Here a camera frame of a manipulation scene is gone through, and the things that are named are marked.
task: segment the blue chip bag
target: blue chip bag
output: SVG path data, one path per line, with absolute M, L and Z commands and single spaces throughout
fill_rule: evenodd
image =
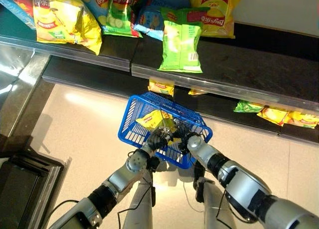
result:
M 15 16 L 23 21 L 31 29 L 35 29 L 33 18 L 25 12 L 20 6 L 18 6 L 13 0 L 0 0 L 0 4 L 10 10 Z
M 106 28 L 107 14 L 109 10 L 109 0 L 82 0 L 89 8 L 94 17 L 100 23 L 103 33 Z
M 161 7 L 170 6 L 160 0 L 148 0 L 140 11 L 134 30 L 163 41 L 164 20 L 160 12 Z

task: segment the blue shopping basket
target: blue shopping basket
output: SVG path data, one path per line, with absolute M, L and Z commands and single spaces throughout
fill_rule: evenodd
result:
M 187 124 L 191 131 L 200 134 L 205 142 L 208 142 L 213 136 L 212 130 L 206 126 L 198 113 L 155 93 L 147 92 L 142 95 L 133 95 L 129 98 L 118 133 L 119 139 L 137 148 L 144 145 L 151 132 L 135 120 L 143 118 L 146 114 L 158 109 L 171 114 L 173 118 L 177 118 Z M 156 156 L 180 168 L 190 168 L 195 159 L 189 153 L 183 155 L 178 145 L 179 143 L 175 143 L 166 146 L 158 150 Z

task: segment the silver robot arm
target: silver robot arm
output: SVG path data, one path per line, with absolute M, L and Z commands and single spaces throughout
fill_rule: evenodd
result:
M 247 221 L 266 229 L 319 229 L 319 218 L 304 208 L 271 194 L 266 183 L 228 159 L 197 135 L 186 137 L 187 148 L 225 188 L 233 208 Z
M 83 198 L 49 229 L 97 229 L 106 215 L 131 190 L 149 167 L 158 148 L 167 144 L 170 136 L 156 129 L 145 145 L 135 150 L 122 167 L 117 169 L 87 198 Z

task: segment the store shelf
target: store shelf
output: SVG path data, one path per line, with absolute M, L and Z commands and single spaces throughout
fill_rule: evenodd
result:
M 100 54 L 96 56 L 89 49 L 77 44 L 36 42 L 35 30 L 31 30 L 2 5 L 0 20 L 0 44 L 35 49 L 38 52 L 124 71 L 130 71 L 130 61 L 138 42 L 137 38 L 104 35 Z
M 132 75 L 173 80 L 182 87 L 319 115 L 318 39 L 236 27 L 235 40 L 201 38 L 197 50 L 200 74 L 157 71 L 162 42 L 146 36 L 132 60 Z
M 45 81 L 52 83 L 107 92 L 123 97 L 147 92 L 149 83 L 147 79 L 133 77 L 123 71 L 59 57 L 51 57 L 42 77 Z M 289 137 L 290 140 L 316 145 L 319 143 L 319 127 L 312 130 L 296 126 L 290 128 L 290 125 L 287 125 L 287 131 L 282 131 L 286 125 L 280 127 L 256 116 L 255 113 L 234 113 L 237 99 L 211 93 L 190 96 L 188 91 L 187 88 L 175 87 L 172 100 L 214 120 L 247 127 L 273 136 Z

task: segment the beige floor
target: beige floor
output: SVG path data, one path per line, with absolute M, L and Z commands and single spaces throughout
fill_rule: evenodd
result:
M 64 162 L 71 159 L 56 204 L 88 196 L 134 148 L 117 137 L 127 100 L 107 94 L 56 85 L 33 131 L 32 147 Z M 205 119 L 214 136 L 210 144 L 227 157 L 260 176 L 273 194 L 288 198 L 319 215 L 319 149 L 297 144 L 236 126 Z M 170 168 L 154 175 L 157 205 L 153 208 L 154 229 L 200 229 L 203 213 L 197 210 L 189 172 Z M 103 221 L 101 229 L 118 228 L 116 212 L 129 206 L 134 189 Z M 63 205 L 50 224 L 72 204 Z M 261 225 L 237 222 L 239 229 L 261 229 Z

